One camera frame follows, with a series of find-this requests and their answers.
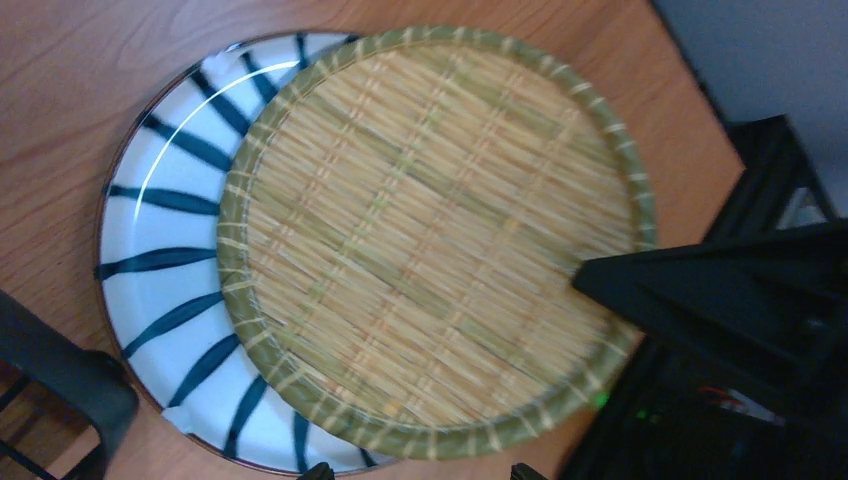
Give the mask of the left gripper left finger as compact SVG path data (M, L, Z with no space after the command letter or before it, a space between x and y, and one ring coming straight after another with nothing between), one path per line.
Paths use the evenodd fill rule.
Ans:
M334 480L335 472L327 462L320 462L302 473L298 480Z

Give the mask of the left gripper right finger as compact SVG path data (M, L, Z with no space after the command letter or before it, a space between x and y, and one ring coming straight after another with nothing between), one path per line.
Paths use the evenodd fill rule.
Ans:
M763 406L847 420L847 225L598 258L573 287Z

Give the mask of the white black striped plate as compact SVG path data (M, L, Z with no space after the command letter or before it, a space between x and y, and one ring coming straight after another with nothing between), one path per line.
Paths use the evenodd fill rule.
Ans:
M216 263L221 195L248 128L299 71L353 40L274 34L197 61L139 114L103 190L94 275L121 357L183 436L276 474L392 463L313 425L267 384L234 332Z

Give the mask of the black wire dish rack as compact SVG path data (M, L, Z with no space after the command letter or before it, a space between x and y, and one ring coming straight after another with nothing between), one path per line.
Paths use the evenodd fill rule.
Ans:
M21 372L1 395L1 407L32 383L44 387L64 408L84 417L99 439L64 477L103 479L139 410L122 365L104 351L79 347L6 292L1 293L1 360Z

